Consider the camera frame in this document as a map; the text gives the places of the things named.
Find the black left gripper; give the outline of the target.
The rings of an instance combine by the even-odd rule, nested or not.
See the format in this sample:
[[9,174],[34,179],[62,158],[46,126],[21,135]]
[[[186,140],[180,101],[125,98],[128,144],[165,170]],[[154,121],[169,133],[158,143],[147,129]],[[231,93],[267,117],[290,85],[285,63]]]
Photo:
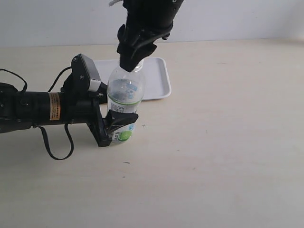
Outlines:
[[138,119],[136,113],[119,113],[109,110],[103,120],[100,104],[107,103],[107,85],[101,82],[96,92],[81,93],[73,88],[73,78],[69,76],[60,89],[61,120],[69,124],[87,124],[99,147],[111,143],[109,134],[133,124]]

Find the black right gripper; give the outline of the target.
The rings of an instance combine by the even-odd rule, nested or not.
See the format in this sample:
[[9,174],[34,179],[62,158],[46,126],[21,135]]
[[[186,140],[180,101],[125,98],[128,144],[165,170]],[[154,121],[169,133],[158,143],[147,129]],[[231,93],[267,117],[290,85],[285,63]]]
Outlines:
[[157,45],[154,44],[156,40],[160,38],[166,40],[170,36],[173,21],[173,18],[140,18],[128,14],[125,24],[117,33],[119,66],[127,72],[132,72],[144,58],[149,57],[156,50]]

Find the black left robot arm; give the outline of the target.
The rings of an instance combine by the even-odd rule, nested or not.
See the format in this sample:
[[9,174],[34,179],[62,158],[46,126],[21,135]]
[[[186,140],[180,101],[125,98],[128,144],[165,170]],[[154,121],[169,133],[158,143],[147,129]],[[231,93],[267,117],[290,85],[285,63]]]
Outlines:
[[6,83],[0,85],[0,132],[9,133],[31,127],[87,124],[99,147],[109,146],[110,134],[133,124],[138,115],[108,111],[102,117],[100,93],[106,89],[99,79],[70,75],[61,92],[24,92]]

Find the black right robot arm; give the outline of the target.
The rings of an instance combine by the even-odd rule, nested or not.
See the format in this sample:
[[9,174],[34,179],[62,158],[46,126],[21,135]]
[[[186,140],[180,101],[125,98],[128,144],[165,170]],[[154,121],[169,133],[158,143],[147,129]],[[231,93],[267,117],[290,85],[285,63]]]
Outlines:
[[119,66],[132,72],[157,48],[155,41],[167,40],[182,0],[124,0],[126,23],[117,33]]

